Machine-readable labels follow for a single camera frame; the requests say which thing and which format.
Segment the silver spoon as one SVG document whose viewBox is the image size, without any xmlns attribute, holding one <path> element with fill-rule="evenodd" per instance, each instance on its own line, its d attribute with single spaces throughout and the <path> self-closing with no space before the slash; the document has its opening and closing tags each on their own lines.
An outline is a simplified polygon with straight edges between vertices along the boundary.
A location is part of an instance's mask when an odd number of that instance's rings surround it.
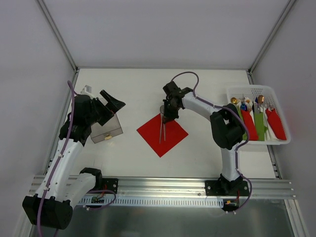
<svg viewBox="0 0 316 237">
<path fill-rule="evenodd" d="M 164 115 L 164 105 L 161 105 L 159 108 L 159 112 L 160 112 L 160 117 L 162 118 L 162 116 Z M 161 141 L 166 141 L 166 124 L 163 124 L 163 132 L 162 132 L 162 139 Z"/>
</svg>

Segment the red paper napkin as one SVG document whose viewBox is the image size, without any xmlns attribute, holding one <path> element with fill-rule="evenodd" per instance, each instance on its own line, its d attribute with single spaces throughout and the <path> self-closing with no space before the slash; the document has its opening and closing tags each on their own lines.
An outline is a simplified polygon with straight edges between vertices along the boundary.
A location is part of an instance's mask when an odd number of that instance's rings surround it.
<svg viewBox="0 0 316 237">
<path fill-rule="evenodd" d="M 159 157 L 165 155 L 188 136 L 188 133 L 176 121 L 164 124 L 161 119 L 161 114 L 158 114 L 137 129 L 137 132 Z"/>
</svg>

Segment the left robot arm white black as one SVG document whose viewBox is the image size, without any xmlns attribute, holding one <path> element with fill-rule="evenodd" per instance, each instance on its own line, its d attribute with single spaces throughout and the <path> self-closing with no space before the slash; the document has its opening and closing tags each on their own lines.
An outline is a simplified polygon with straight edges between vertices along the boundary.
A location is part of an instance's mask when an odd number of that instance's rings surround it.
<svg viewBox="0 0 316 237">
<path fill-rule="evenodd" d="M 77 180 L 67 186 L 71 169 L 91 135 L 91 127 L 96 123 L 105 125 L 125 106 L 104 90 L 100 94 L 106 104 L 87 92 L 72 95 L 71 112 L 60 129 L 57 150 L 45 179 L 34 195 L 24 197 L 23 209 L 31 224 L 39 228 L 67 228 L 82 197 L 89 191 L 102 190 L 102 172 L 95 168 L 84 168 Z"/>
</svg>

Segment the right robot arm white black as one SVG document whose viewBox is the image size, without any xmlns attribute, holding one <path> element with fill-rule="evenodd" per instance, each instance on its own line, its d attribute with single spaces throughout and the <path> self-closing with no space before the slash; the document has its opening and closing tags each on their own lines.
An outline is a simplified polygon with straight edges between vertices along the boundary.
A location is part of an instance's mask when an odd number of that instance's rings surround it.
<svg viewBox="0 0 316 237">
<path fill-rule="evenodd" d="M 191 88 L 179 88 L 174 81 L 167 83 L 163 90 L 166 98 L 160 107 L 159 141 L 166 140 L 166 124 L 179 117 L 180 109 L 188 109 L 210 122 L 214 142 L 221 148 L 222 172 L 216 183 L 206 190 L 209 195 L 230 196 L 242 189 L 243 177 L 238 170 L 238 148 L 246 126 L 233 104 L 218 106 L 197 96 Z"/>
</svg>

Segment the silver knife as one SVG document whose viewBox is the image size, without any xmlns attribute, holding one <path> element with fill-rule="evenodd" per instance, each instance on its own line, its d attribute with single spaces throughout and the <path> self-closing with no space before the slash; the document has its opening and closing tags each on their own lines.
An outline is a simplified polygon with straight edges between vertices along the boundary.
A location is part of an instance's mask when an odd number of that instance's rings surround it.
<svg viewBox="0 0 316 237">
<path fill-rule="evenodd" d="M 162 118 L 160 118 L 160 132 L 159 132 L 159 143 L 161 144 L 161 139 L 162 139 L 162 132 L 163 132 L 163 122 Z"/>
</svg>

